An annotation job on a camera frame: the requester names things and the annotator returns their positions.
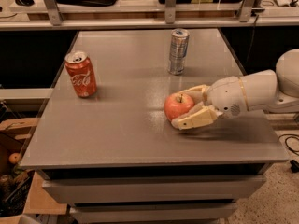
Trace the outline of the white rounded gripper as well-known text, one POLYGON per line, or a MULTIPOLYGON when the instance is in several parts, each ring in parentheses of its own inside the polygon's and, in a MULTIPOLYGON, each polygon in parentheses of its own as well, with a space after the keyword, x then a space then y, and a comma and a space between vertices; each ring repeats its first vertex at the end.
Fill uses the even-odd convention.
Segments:
POLYGON ((198 85, 179 94, 189 95, 194 103, 210 106, 195 107, 188 113, 171 121, 179 130, 204 127, 212 124, 222 115, 226 119, 236 118, 248 111, 246 94, 239 77, 227 77, 208 85, 198 85))

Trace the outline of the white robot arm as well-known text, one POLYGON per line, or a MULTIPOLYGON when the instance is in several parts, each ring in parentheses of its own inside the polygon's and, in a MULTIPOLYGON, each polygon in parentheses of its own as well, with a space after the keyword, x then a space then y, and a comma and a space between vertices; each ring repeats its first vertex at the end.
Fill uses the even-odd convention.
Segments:
POLYGON ((242 77, 226 77, 212 85, 183 91, 195 106, 174 118, 174 128, 188 130, 212 124, 217 119, 233 119, 250 111, 293 113, 299 111, 299 49, 282 54, 273 70, 242 77))

